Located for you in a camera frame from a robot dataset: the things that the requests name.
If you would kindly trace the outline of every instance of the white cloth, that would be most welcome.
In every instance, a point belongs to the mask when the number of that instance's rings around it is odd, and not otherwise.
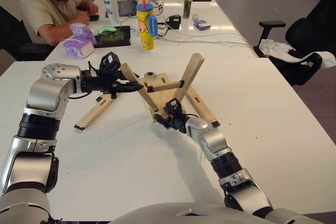
[[[263,52],[265,56],[273,56],[280,60],[289,63],[296,63],[305,60],[313,53],[317,53],[322,58],[321,68],[330,68],[336,66],[336,59],[335,56],[327,51],[324,52],[312,52],[307,56],[303,57],[302,59],[298,59],[293,57],[292,55],[288,54],[290,49],[293,49],[290,45],[285,43],[275,42],[271,39],[262,39],[259,45],[260,51]]]

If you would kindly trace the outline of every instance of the person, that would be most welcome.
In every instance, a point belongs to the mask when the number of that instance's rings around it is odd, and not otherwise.
[[[72,35],[72,23],[89,23],[98,6],[87,0],[20,0],[23,21],[35,44],[58,45]]]

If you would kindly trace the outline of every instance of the hand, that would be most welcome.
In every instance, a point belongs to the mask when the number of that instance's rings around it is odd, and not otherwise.
[[[89,24],[90,19],[86,12],[79,11],[77,16],[75,17],[76,22],[83,23],[83,24]]]
[[[88,3],[88,8],[87,8],[87,12],[92,15],[95,14],[99,11],[99,8],[97,5],[95,5],[93,2],[89,2]]]

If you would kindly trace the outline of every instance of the floor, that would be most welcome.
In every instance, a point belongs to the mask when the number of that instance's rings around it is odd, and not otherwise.
[[[217,0],[251,45],[256,45],[261,35],[259,21],[281,19],[288,27],[295,20],[307,16],[318,1]],[[285,28],[276,28],[270,33],[269,38],[285,42],[285,32]],[[0,75],[12,62],[12,57],[0,50]],[[295,86],[294,90],[336,143],[336,67],[319,70],[308,83],[300,87]],[[336,220],[335,212],[314,214],[310,217],[324,223],[335,223]]]

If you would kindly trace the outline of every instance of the laptop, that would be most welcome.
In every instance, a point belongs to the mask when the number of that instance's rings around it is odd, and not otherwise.
[[[138,0],[121,0],[117,1],[118,11],[120,17],[135,16],[137,11]]]

